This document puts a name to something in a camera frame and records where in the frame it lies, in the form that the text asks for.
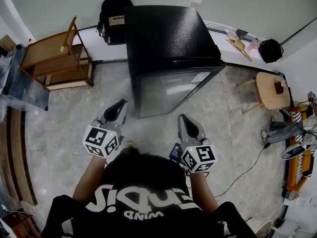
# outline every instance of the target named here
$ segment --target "person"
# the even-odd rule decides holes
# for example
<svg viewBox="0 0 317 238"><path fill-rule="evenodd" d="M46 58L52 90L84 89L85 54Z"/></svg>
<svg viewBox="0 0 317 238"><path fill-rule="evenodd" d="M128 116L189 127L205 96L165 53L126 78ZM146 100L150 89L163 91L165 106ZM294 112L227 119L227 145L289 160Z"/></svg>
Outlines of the person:
<svg viewBox="0 0 317 238"><path fill-rule="evenodd" d="M273 144L297 135L305 135L308 141L317 140L317 106L314 101L310 101L313 113L305 120L299 122L275 121L271 118L269 131L262 130L261 137L264 144Z"/></svg>
<svg viewBox="0 0 317 238"><path fill-rule="evenodd" d="M218 205L204 173L190 174L191 198L177 162L140 154L132 142L105 164L106 159L93 156L73 198L53 200L42 237L60 237L61 224L72 218L74 237L256 238L232 203Z"/></svg>

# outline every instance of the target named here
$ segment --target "stool leg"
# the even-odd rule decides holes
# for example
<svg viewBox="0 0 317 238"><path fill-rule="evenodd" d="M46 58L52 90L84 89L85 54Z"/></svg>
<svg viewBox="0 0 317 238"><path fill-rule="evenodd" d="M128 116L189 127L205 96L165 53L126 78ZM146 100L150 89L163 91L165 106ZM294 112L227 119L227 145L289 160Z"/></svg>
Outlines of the stool leg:
<svg viewBox="0 0 317 238"><path fill-rule="evenodd" d="M256 83L256 80L253 79L253 80L250 80L250 81L242 83L242 84L237 84L237 86L245 86L245 85L250 85L250 84L255 84L255 83Z"/></svg>
<svg viewBox="0 0 317 238"><path fill-rule="evenodd" d="M259 104L255 105L254 107L251 107L250 109L242 111L242 114L246 115L247 113L249 113L249 112L251 112L253 110L256 110L258 108L261 108L262 106L263 106L263 104L259 103Z"/></svg>

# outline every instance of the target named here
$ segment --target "black mini fridge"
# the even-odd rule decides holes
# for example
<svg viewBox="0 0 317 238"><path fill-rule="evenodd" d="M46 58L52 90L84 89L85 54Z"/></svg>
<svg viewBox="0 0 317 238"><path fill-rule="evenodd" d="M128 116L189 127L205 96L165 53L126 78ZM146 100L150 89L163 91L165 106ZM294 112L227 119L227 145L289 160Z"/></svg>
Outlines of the black mini fridge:
<svg viewBox="0 0 317 238"><path fill-rule="evenodd" d="M138 118L172 112L224 68L196 9L134 6L127 7L124 16Z"/></svg>

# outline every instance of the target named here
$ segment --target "floor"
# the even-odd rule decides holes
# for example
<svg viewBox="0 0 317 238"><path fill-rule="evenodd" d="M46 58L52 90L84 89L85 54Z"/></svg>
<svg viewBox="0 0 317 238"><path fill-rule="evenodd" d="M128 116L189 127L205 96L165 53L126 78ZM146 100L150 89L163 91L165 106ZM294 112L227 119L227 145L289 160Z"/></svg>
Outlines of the floor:
<svg viewBox="0 0 317 238"><path fill-rule="evenodd" d="M49 111L28 112L26 116L27 160L39 204L23 204L24 209L36 213L34 219L42 230L53 198L73 194L91 159L82 145L86 126L102 106L121 98L129 102L125 140L134 140L143 152L168 157L178 142L179 114L201 122L218 156L207 180L215 196L224 193L255 163L263 148L261 130L268 129L270 117L282 119L279 111L264 109L242 114L242 109L257 103L256 91L253 85L237 88L236 84L255 75L252 70L226 67L172 114L141 120L134 117L127 63L97 65L93 88L52 91ZM264 222L279 217L285 166L280 154L284 147L281 142L264 150L256 166L217 197L218 202L233 202L244 218Z"/></svg>

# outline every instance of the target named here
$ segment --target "black bag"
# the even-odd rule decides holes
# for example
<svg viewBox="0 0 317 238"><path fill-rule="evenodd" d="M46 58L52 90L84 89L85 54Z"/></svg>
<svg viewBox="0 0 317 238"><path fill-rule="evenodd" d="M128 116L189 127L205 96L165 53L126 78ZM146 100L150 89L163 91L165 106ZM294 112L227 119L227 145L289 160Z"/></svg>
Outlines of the black bag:
<svg viewBox="0 0 317 238"><path fill-rule="evenodd" d="M108 45L125 44L124 8L133 6L131 0L105 0L97 30Z"/></svg>
<svg viewBox="0 0 317 238"><path fill-rule="evenodd" d="M281 45L273 39L263 41L259 46L259 53L266 63L279 60L283 52Z"/></svg>

